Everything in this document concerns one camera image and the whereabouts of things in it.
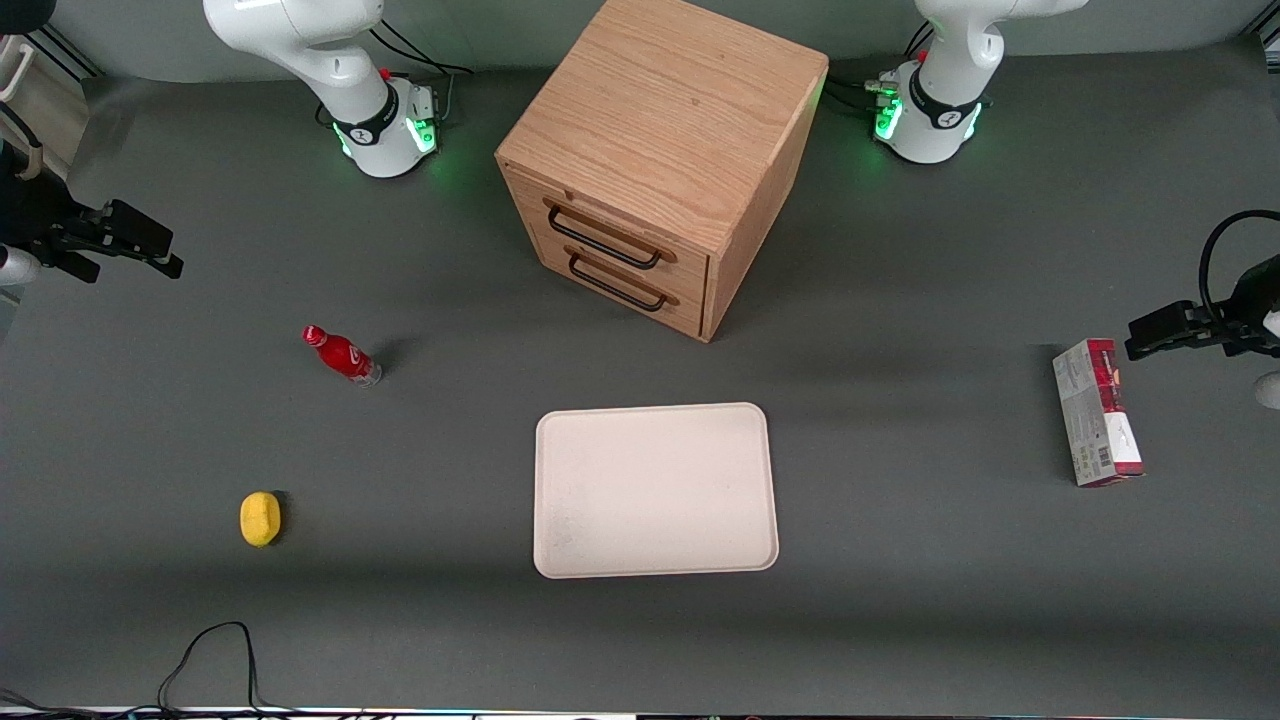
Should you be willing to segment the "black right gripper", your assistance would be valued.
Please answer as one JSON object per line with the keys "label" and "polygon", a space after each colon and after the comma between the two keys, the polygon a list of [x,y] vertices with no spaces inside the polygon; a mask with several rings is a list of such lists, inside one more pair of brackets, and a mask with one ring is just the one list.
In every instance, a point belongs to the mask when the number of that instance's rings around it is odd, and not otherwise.
{"label": "black right gripper", "polygon": [[87,284],[100,265],[86,252],[128,258],[178,279],[184,263],[172,251],[173,231],[122,200],[100,214],[101,240],[91,234],[91,209],[77,202],[65,183],[44,170],[24,179],[28,156],[9,142],[1,156],[1,258],[4,266],[45,266]]}

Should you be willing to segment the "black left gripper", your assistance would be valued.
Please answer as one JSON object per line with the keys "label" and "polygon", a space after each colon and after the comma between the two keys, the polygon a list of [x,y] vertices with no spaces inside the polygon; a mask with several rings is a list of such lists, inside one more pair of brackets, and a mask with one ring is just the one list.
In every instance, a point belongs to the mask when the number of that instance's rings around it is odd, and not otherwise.
{"label": "black left gripper", "polygon": [[1197,268],[1197,288],[1203,307],[1179,300],[1129,323],[1125,351],[1130,361],[1176,348],[1213,346],[1221,346],[1229,357],[1243,354],[1279,357],[1277,255],[1244,272],[1224,301],[1211,297],[1210,258],[1204,255]]}

